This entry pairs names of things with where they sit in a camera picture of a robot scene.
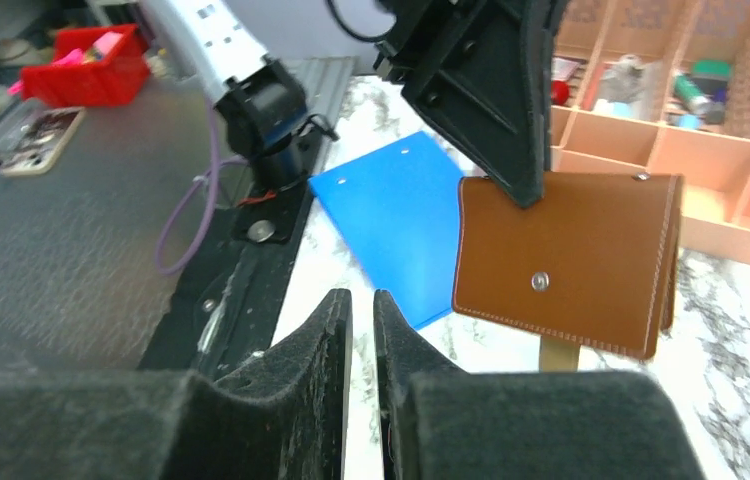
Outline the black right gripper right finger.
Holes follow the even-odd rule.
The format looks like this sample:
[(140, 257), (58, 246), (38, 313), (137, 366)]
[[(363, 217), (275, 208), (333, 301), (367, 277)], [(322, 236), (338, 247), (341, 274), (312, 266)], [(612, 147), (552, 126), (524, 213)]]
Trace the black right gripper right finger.
[(375, 293), (388, 479), (700, 479), (664, 390), (631, 371), (471, 374)]

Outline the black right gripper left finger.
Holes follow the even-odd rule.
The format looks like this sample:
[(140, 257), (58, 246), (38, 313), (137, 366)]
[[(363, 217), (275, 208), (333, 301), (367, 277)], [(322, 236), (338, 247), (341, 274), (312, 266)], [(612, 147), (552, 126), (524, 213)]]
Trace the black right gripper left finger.
[(339, 479), (352, 299), (229, 375), (0, 373), (0, 479)]

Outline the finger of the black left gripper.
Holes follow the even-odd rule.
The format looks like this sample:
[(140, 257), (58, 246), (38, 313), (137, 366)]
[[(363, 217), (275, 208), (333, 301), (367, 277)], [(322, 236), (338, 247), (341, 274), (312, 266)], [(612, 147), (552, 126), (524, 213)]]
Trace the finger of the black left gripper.
[(518, 206), (551, 167), (551, 76), (561, 0), (383, 1), (375, 66), (439, 135)]

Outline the brown leather card holder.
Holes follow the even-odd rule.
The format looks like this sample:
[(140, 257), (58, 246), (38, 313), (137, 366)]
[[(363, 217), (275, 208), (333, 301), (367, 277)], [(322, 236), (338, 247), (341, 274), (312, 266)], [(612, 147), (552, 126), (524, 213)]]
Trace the brown leather card holder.
[(550, 172), (523, 209), (463, 179), (457, 313), (638, 360), (674, 318), (684, 180)]

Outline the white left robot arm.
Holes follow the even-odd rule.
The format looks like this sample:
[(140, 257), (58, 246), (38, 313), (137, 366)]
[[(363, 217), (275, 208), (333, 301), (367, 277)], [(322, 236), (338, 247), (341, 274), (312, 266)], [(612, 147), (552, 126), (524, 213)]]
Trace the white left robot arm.
[[(308, 111), (300, 82), (223, 1), (145, 1), (152, 32), (200, 80), (230, 149), (251, 163), (286, 147)], [(375, 68), (421, 119), (518, 206), (551, 166), (553, 51), (563, 1), (384, 1), (365, 37)]]

